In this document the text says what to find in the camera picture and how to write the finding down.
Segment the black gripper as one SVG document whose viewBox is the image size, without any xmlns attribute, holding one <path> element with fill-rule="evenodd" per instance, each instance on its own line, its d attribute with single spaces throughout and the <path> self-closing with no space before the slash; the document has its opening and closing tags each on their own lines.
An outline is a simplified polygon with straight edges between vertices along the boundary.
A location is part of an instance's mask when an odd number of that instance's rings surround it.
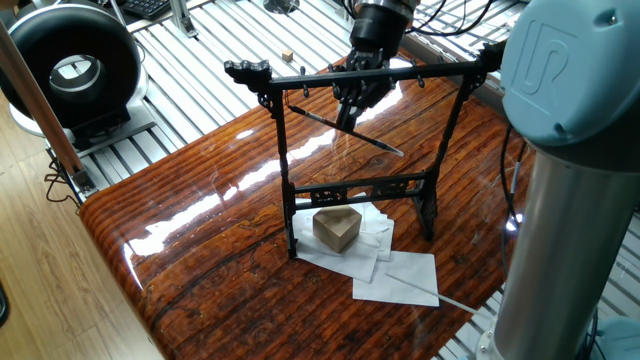
<svg viewBox="0 0 640 360">
<path fill-rule="evenodd" d="M 405 31 L 413 22 L 414 2 L 356 2 L 355 23 L 350 35 L 349 67 L 381 67 L 395 56 Z M 379 103 L 395 86 L 389 79 L 380 82 L 353 81 L 334 87 L 339 102 L 336 124 L 352 132 L 357 119 Z"/>
</svg>

